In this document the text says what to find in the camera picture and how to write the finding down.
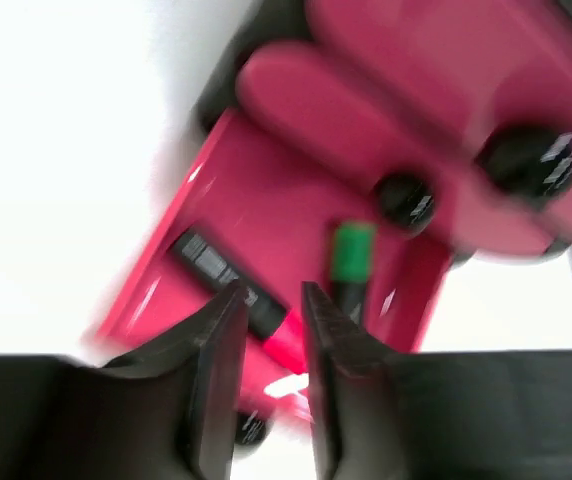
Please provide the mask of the pink highlighter black body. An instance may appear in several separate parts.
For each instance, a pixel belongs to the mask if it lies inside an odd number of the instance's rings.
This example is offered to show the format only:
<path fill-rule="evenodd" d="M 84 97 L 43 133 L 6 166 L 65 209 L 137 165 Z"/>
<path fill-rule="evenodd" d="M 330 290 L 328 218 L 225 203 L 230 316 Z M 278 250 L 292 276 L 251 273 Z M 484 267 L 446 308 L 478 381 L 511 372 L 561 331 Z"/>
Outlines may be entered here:
<path fill-rule="evenodd" d="M 213 293 L 240 281 L 246 287 L 248 328 L 263 351 L 295 374 L 307 371 L 300 314 L 257 280 L 232 254 L 195 227 L 177 237 L 169 247 L 169 254 Z"/>

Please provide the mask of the black drawer cabinet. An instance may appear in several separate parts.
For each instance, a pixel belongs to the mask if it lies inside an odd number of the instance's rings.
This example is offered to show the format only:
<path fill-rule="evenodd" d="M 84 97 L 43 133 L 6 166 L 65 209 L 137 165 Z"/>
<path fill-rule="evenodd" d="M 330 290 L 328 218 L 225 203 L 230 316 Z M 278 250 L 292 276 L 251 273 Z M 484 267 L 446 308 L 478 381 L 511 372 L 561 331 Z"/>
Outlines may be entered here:
<path fill-rule="evenodd" d="M 376 92 L 384 95 L 390 102 L 393 111 L 398 116 L 409 120 L 410 128 L 416 136 L 428 137 L 435 146 L 448 147 L 467 155 L 469 162 L 473 166 L 468 152 L 458 143 L 441 133 L 436 127 L 429 124 L 410 103 L 402 97 L 382 89 L 370 76 L 359 70 L 354 63 L 325 46 L 315 37 L 308 18 L 308 8 L 312 2 L 314 1 L 263 1 L 260 3 L 255 15 L 231 40 L 229 47 L 225 50 L 215 72 L 207 83 L 197 105 L 201 124 L 207 129 L 212 129 L 226 111 L 237 109 L 251 122 L 286 143 L 244 112 L 237 98 L 236 81 L 240 69 L 247 62 L 250 55 L 259 48 L 279 41 L 305 42 L 311 43 L 339 59 L 343 64 L 353 69 L 361 78 L 365 79 Z M 294 148 L 309 156 L 299 148 Z M 368 196 L 374 205 L 375 211 L 392 227 L 408 235 L 421 231 L 429 232 L 427 225 L 435 212 L 434 192 L 424 180 L 412 171 L 397 171 L 383 177 L 375 186 L 374 191 L 369 194 L 352 187 L 348 182 L 346 183 L 354 190 Z M 541 257 L 572 245 L 572 237 L 565 235 L 559 228 L 541 219 L 532 210 L 522 207 L 518 203 L 498 194 L 490 186 L 489 188 L 501 200 L 529 213 L 539 226 L 554 234 L 555 240 L 550 248 L 543 254 L 535 257 Z"/>

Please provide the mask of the green highlighter black body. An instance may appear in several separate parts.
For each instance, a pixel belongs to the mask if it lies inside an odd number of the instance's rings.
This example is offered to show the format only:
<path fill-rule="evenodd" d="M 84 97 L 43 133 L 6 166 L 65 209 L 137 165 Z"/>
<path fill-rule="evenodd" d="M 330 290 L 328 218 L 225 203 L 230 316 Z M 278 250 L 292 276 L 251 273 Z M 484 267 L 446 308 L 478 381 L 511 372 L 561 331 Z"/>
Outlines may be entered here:
<path fill-rule="evenodd" d="M 376 232 L 371 222 L 345 220 L 334 226 L 330 238 L 330 298 L 357 325 L 364 325 L 367 316 Z"/>

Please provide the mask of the pink bottom drawer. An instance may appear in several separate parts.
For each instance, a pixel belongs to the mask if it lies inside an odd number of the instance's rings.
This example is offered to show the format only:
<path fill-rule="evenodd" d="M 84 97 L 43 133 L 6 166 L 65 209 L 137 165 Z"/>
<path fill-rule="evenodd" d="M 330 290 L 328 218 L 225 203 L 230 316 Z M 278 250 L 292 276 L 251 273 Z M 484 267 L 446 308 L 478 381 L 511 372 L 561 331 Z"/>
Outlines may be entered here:
<path fill-rule="evenodd" d="M 396 350 L 417 350 L 451 267 L 451 249 L 429 234 L 407 237 L 386 226 L 370 198 L 236 110 L 226 112 L 207 135 L 97 334 L 135 347 L 213 296 L 169 254 L 191 227 L 300 314 L 303 282 L 329 292 L 330 238 L 345 220 L 377 228 L 365 327 Z M 276 413 L 310 418 L 304 373 L 272 360 L 250 331 L 238 412 L 236 441 L 250 448 L 265 439 Z"/>

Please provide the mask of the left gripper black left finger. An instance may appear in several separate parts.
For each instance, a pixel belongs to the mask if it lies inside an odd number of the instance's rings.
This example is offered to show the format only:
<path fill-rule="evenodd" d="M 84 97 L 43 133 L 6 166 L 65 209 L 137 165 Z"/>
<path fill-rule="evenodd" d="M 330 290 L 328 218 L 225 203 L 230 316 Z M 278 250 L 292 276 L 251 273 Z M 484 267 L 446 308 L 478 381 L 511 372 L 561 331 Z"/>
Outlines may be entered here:
<path fill-rule="evenodd" d="M 177 325 L 107 364 L 127 381 L 110 479 L 227 479 L 248 313 L 234 281 Z"/>

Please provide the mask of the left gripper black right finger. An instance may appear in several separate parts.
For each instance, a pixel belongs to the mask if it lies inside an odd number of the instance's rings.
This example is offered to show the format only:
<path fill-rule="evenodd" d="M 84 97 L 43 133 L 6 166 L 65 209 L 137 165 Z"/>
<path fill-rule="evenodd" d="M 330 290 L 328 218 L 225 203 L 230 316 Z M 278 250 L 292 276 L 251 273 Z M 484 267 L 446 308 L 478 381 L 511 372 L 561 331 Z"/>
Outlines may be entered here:
<path fill-rule="evenodd" d="M 355 324 L 314 282 L 302 285 L 302 317 L 318 478 L 415 478 L 406 356 Z"/>

